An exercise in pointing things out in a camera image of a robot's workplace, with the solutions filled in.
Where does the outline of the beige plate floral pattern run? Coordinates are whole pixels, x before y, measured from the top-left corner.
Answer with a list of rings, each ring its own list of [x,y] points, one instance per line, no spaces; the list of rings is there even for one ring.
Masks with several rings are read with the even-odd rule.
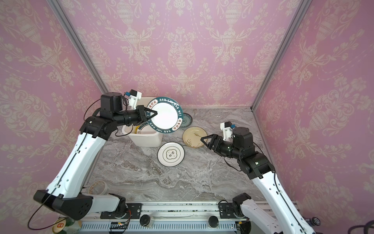
[[[200,148],[204,146],[201,142],[202,137],[207,137],[207,132],[201,127],[190,127],[184,131],[183,142],[191,148]]]

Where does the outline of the white plate dark lettered rim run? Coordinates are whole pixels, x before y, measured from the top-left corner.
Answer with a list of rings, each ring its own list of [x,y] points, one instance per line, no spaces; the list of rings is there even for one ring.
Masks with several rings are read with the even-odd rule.
[[[181,105],[170,97],[155,97],[147,105],[148,124],[155,131],[163,134],[176,132],[184,119]]]

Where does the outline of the white plate green line pattern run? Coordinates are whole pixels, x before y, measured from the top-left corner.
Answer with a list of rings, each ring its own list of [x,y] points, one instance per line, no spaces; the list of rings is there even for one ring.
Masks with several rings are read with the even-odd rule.
[[[177,142],[168,142],[163,144],[158,152],[157,159],[165,167],[175,167],[185,158],[183,146]]]

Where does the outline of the white plate red green rim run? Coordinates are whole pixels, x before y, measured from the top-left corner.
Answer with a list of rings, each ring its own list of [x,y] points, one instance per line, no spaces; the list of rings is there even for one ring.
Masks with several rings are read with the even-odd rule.
[[[136,134],[152,134],[154,132],[153,128],[146,122],[137,126]]]

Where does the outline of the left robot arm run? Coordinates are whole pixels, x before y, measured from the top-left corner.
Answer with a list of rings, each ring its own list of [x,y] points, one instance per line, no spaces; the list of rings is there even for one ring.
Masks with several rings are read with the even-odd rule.
[[[120,126],[138,125],[158,115],[143,105],[128,110],[129,99],[117,92],[103,94],[99,101],[100,107],[84,119],[76,145],[57,176],[46,189],[37,190],[33,197],[41,206],[74,220],[81,220],[91,213],[108,212],[115,218],[127,214],[124,197],[85,195],[82,189],[112,132]]]

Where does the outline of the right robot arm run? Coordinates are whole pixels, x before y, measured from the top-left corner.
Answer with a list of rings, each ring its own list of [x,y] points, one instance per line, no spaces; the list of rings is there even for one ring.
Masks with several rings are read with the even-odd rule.
[[[307,222],[278,179],[270,160],[255,149],[253,135],[248,128],[235,127],[226,137],[212,134],[200,138],[210,150],[223,158],[236,159],[241,172],[257,186],[268,202],[274,216],[269,215],[246,193],[233,198],[235,216],[248,218],[266,234],[313,234],[313,227]]]

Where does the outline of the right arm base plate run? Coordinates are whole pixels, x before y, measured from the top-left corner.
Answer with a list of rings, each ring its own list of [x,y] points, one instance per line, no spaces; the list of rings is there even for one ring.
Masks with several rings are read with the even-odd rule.
[[[258,207],[254,203],[219,202],[217,204],[220,218],[253,218],[259,214]]]

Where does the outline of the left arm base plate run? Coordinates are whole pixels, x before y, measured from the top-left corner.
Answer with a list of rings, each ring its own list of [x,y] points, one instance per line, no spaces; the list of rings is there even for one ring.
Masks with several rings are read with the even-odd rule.
[[[123,212],[102,212],[100,219],[140,219],[142,212],[142,203],[127,203]]]

